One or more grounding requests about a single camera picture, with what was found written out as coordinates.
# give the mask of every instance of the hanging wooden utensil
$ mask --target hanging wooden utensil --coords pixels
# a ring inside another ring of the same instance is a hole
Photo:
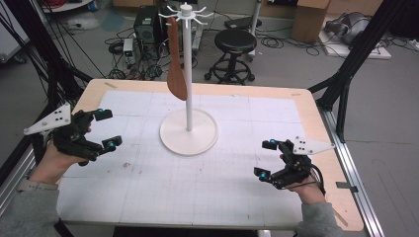
[[[188,99],[188,89],[181,68],[181,57],[179,54],[179,36],[178,23],[175,18],[167,19],[167,33],[169,35],[169,47],[172,61],[167,74],[167,87],[170,92],[179,100],[186,101]]]

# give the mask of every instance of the round white base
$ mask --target round white base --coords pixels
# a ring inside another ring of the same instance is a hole
[[[164,145],[173,152],[193,156],[206,152],[218,139],[218,126],[208,113],[192,110],[193,129],[187,131],[187,112],[181,110],[167,116],[160,126]]]

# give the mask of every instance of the box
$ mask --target box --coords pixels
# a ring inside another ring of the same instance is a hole
[[[114,0],[116,7],[139,7],[139,6],[158,6],[158,0]]]
[[[292,38],[301,42],[316,42],[328,7],[329,0],[299,0],[295,12]]]

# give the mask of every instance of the white pole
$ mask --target white pole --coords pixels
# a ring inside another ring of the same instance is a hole
[[[181,5],[183,17],[183,51],[184,51],[184,76],[188,90],[188,99],[186,100],[187,131],[193,130],[192,118],[192,42],[191,42],[191,16],[192,6],[188,4]]]

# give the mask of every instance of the black post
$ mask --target black post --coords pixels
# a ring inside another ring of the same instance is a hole
[[[332,111],[333,104],[340,97],[336,132],[342,142],[345,142],[344,125],[351,81],[408,1],[384,0],[336,74],[308,88],[311,93],[327,88],[316,101],[324,111]]]

